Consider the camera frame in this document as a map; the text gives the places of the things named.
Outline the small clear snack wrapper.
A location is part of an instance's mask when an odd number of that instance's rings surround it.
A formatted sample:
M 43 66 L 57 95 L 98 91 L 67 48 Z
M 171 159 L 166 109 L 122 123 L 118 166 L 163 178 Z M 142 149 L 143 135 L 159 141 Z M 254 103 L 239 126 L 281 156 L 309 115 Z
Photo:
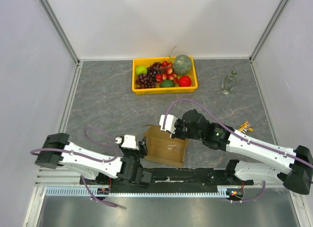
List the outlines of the small clear snack wrapper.
M 167 145 L 167 150 L 176 150 L 177 149 L 177 145 Z

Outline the brown cardboard box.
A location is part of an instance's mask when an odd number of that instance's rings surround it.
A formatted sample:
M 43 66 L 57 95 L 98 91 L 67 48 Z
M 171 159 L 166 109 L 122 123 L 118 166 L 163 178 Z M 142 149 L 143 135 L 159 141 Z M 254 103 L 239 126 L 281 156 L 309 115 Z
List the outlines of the brown cardboard box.
M 189 140 L 171 138 L 170 134 L 160 130 L 160 126 L 147 124 L 148 129 L 143 134 L 146 136 L 148 154 L 146 160 L 158 162 L 175 167 L 182 167 L 185 151 Z M 167 145 L 177 145 L 177 149 L 167 150 Z

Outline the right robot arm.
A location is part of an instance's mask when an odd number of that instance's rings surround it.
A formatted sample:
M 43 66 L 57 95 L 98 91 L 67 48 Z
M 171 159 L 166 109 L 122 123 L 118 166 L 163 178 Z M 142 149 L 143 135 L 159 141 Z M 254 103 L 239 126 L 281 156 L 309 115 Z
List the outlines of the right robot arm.
M 281 184 L 288 190 L 308 195 L 313 181 L 313 156 L 310 150 L 282 147 L 244 135 L 229 126 L 210 122 L 197 110 L 187 111 L 182 118 L 162 115 L 161 130 L 171 138 L 193 139 L 212 150 L 240 154 L 257 160 L 256 164 L 230 161 L 224 179 L 234 185 L 239 181 L 260 180 Z

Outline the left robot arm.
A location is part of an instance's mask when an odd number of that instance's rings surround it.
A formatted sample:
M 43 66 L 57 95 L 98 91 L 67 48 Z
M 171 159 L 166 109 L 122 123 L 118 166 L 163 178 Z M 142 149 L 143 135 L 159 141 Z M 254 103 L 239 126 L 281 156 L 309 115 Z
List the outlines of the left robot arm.
M 141 187 L 152 182 L 152 173 L 140 163 L 148 153 L 145 137 L 139 142 L 133 135 L 117 137 L 115 143 L 123 153 L 121 157 L 84 149 L 68 139 L 69 135 L 65 133 L 48 135 L 43 148 L 30 151 L 37 156 L 35 164 L 49 169 L 63 166 L 96 184 L 105 183 L 107 177 Z

